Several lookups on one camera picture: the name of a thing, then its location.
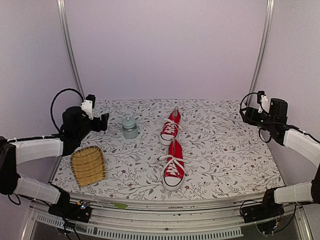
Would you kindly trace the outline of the front aluminium rail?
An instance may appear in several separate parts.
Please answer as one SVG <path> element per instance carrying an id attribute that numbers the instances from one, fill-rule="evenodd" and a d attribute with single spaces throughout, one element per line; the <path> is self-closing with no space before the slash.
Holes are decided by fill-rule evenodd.
<path id="1" fill-rule="evenodd" d="M 302 206 L 284 204 L 284 214 L 245 223 L 240 206 L 262 201 L 262 194 L 202 200 L 132 200 L 71 194 L 71 201 L 87 200 L 92 208 L 88 223 L 48 213 L 48 206 L 33 201 L 22 231 L 23 240 L 313 240 Z M 112 203 L 127 204 L 117 209 Z"/>

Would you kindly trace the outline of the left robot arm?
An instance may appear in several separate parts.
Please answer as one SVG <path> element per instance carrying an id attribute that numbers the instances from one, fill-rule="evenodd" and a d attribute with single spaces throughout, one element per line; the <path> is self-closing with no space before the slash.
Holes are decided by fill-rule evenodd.
<path id="1" fill-rule="evenodd" d="M 69 107 L 62 114 L 58 133 L 50 136 L 8 140 L 0 138 L 0 193 L 5 196 L 20 195 L 54 204 L 63 216 L 74 213 L 74 205 L 68 193 L 58 187 L 20 175 L 17 166 L 35 160 L 71 155 L 90 132 L 106 131 L 109 113 L 100 117 L 92 115 L 92 109 Z"/>

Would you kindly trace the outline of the left aluminium frame post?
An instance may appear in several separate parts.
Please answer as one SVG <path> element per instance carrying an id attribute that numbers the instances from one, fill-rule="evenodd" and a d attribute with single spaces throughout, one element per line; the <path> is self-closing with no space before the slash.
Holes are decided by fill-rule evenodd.
<path id="1" fill-rule="evenodd" d="M 80 93 L 82 97 L 85 97 L 84 88 L 81 83 L 76 58 L 72 46 L 71 34 L 68 25 L 67 11 L 66 11 L 66 3 L 64 0 L 57 0 L 57 10 L 62 30 L 62 36 L 64 39 L 64 44 L 67 52 L 67 57 L 72 73 L 72 77 L 74 80 L 75 89 Z"/>

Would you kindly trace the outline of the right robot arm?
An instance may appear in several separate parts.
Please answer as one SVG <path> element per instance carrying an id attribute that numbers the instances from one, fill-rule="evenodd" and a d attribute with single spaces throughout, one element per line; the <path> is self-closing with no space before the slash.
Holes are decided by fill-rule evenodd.
<path id="1" fill-rule="evenodd" d="M 283 204 L 320 203 L 320 141 L 310 133 L 288 123 L 288 103 L 279 98 L 269 99 L 264 91 L 252 92 L 245 96 L 256 96 L 258 107 L 240 103 L 239 113 L 244 123 L 256 126 L 269 133 L 270 141 L 292 152 L 292 156 L 308 161 L 314 167 L 313 177 L 301 177 L 305 182 L 275 187 L 265 191 L 258 213 L 269 218 Z"/>

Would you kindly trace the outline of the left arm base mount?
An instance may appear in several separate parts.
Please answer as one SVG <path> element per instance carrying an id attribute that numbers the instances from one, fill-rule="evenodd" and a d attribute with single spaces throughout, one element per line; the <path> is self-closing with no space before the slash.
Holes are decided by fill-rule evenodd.
<path id="1" fill-rule="evenodd" d="M 82 203 L 65 202 L 52 204 L 48 209 L 48 213 L 66 220 L 88 223 L 91 218 L 92 210 L 93 209 L 90 206 L 83 207 Z"/>

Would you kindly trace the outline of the green tape piece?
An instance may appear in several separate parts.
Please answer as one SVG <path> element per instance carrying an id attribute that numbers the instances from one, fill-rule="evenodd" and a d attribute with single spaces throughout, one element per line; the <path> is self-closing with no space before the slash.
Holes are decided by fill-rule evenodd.
<path id="1" fill-rule="evenodd" d="M 120 210 L 125 210 L 128 207 L 128 205 L 125 203 L 113 202 L 112 204 L 115 208 Z"/>

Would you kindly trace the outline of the aluminium frame post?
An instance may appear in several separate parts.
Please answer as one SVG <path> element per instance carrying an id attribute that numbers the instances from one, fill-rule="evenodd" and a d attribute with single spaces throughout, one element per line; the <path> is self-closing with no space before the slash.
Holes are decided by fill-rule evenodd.
<path id="1" fill-rule="evenodd" d="M 264 17 L 264 23 L 263 23 L 263 29 L 262 29 L 262 36 L 261 36 L 257 60 L 255 63 L 255 67 L 254 67 L 254 71 L 253 71 L 253 75 L 252 75 L 252 79 L 249 87 L 249 93 L 255 92 L 257 89 L 257 85 L 259 82 L 259 77 L 260 77 L 260 73 L 261 73 L 261 69 L 263 66 L 263 61 L 266 53 L 266 48 L 267 48 L 268 40 L 270 36 L 274 7 L 275 7 L 274 0 L 266 1 L 266 11 L 265 11 L 265 17 Z"/>
<path id="2" fill-rule="evenodd" d="M 68 25 L 67 11 L 66 11 L 66 3 L 64 0 L 57 0 L 57 10 L 62 30 L 62 36 L 64 39 L 64 44 L 67 52 L 67 57 L 72 73 L 72 77 L 74 80 L 75 89 L 80 93 L 82 97 L 85 97 L 84 88 L 81 83 L 76 58 L 72 46 L 71 34 Z"/>

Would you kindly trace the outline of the red sneaker with laces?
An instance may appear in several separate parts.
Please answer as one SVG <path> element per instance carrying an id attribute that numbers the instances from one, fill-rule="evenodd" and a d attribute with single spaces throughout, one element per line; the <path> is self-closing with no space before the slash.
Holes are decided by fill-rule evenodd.
<path id="1" fill-rule="evenodd" d="M 179 130 L 182 130 L 180 126 L 181 114 L 179 108 L 175 107 L 169 117 L 165 120 L 165 123 L 159 134 L 159 141 L 164 146 L 169 146 L 172 141 L 177 137 Z"/>

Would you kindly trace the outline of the woven bamboo basket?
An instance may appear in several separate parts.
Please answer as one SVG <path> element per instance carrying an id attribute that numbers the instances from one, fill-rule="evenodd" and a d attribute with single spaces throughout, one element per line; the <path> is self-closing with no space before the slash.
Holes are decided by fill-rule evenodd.
<path id="1" fill-rule="evenodd" d="M 98 146 L 88 146 L 75 151 L 70 157 L 70 165 L 80 188 L 106 179 L 105 158 Z"/>

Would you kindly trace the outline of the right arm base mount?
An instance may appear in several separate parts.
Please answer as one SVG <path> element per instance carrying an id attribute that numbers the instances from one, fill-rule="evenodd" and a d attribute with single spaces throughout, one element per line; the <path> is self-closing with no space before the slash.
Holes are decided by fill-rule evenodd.
<path id="1" fill-rule="evenodd" d="M 239 214 L 245 223 L 281 217 L 284 213 L 285 211 L 282 204 L 268 205 L 256 200 L 245 200 L 239 208 Z"/>

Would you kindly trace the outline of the right aluminium frame post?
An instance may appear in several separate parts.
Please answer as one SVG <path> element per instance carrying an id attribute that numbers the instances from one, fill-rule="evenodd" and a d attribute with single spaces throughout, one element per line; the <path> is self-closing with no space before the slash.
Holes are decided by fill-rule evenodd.
<path id="1" fill-rule="evenodd" d="M 254 67 L 254 71 L 253 71 L 253 75 L 252 75 L 252 79 L 249 87 L 249 93 L 255 92 L 257 89 L 257 85 L 259 82 L 259 77 L 260 77 L 260 73 L 261 73 L 261 69 L 263 66 L 263 61 L 266 53 L 266 48 L 267 48 L 268 40 L 270 36 L 274 7 L 275 7 L 274 0 L 266 1 L 266 11 L 265 11 L 265 17 L 264 17 L 264 23 L 263 23 L 263 29 L 262 29 L 262 36 L 261 36 L 257 60 L 255 63 L 255 67 Z"/>

